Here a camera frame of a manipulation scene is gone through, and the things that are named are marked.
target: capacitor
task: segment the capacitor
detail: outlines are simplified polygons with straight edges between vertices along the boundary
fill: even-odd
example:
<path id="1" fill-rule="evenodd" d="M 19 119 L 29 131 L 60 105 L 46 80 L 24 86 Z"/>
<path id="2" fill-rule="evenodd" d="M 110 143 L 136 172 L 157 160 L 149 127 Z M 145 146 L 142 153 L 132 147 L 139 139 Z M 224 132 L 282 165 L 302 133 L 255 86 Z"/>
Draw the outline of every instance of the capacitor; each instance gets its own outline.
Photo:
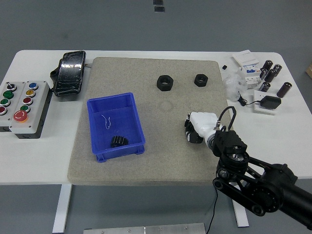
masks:
<path id="1" fill-rule="evenodd" d="M 273 62 L 271 60 L 266 60 L 262 68 L 270 70 L 272 66 Z"/>
<path id="2" fill-rule="evenodd" d="M 291 89 L 291 87 L 292 87 L 292 84 L 290 84 L 289 82 L 285 82 L 283 86 L 278 90 L 276 95 L 279 98 L 284 97 L 285 94 Z"/>
<path id="3" fill-rule="evenodd" d="M 264 77 L 267 75 L 268 70 L 265 68 L 260 68 L 261 74 L 260 74 L 260 79 L 263 80 Z"/>
<path id="4" fill-rule="evenodd" d="M 275 64 L 275 66 L 274 66 L 274 70 L 276 70 L 276 76 L 278 75 L 278 73 L 282 70 L 282 66 L 281 65 L 279 65 L 279 64 Z"/>
<path id="5" fill-rule="evenodd" d="M 261 85 L 261 87 L 259 88 L 259 91 L 261 92 L 267 92 L 268 89 L 271 87 L 271 85 L 267 82 L 263 82 L 263 84 Z"/>
<path id="6" fill-rule="evenodd" d="M 268 83 L 272 82 L 276 74 L 276 70 L 271 69 L 268 71 L 267 75 L 265 76 L 264 80 Z"/>

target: black hex nut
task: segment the black hex nut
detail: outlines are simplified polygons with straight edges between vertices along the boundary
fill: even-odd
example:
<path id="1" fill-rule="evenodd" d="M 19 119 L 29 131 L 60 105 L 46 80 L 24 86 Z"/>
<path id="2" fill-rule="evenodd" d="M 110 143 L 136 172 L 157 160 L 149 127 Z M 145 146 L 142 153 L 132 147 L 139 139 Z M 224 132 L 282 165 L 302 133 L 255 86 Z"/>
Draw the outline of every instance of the black hex nut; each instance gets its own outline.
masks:
<path id="1" fill-rule="evenodd" d="M 168 75 L 160 76 L 157 80 L 157 88 L 161 91 L 170 91 L 174 84 L 174 79 Z"/>
<path id="2" fill-rule="evenodd" d="M 208 77 L 204 74 L 197 74 L 194 80 L 194 84 L 198 87 L 205 87 L 208 81 Z"/>

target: white plastic bag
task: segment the white plastic bag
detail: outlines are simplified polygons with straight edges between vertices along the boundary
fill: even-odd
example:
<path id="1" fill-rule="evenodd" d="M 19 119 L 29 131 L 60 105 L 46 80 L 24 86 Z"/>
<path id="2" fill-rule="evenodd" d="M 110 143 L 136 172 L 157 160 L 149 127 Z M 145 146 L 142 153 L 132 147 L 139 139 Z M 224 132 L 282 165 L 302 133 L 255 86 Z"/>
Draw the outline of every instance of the white plastic bag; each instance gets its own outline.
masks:
<path id="1" fill-rule="evenodd" d="M 247 90 L 247 83 L 244 78 L 238 74 L 230 74 L 223 80 L 226 98 L 231 101 L 237 101 L 240 97 L 238 91 Z"/>

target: table leg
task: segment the table leg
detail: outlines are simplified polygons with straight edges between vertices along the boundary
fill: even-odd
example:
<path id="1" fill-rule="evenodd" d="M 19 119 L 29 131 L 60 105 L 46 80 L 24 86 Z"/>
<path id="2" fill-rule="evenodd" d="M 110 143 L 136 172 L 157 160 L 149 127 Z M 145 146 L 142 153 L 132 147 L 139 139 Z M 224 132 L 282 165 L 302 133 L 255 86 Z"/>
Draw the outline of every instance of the table leg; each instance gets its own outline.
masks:
<path id="1" fill-rule="evenodd" d="M 64 233 L 71 191 L 71 184 L 62 184 L 52 233 Z"/>

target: red emergency stop button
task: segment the red emergency stop button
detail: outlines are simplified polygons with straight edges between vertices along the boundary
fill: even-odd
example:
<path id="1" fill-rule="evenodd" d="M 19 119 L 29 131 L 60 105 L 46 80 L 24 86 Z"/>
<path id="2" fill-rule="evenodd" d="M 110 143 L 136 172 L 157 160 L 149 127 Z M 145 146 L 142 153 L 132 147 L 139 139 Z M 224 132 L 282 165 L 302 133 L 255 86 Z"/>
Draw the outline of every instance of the red emergency stop button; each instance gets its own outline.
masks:
<path id="1" fill-rule="evenodd" d="M 27 120 L 27 112 L 23 110 L 16 111 L 13 115 L 13 119 L 17 122 L 23 123 Z"/>

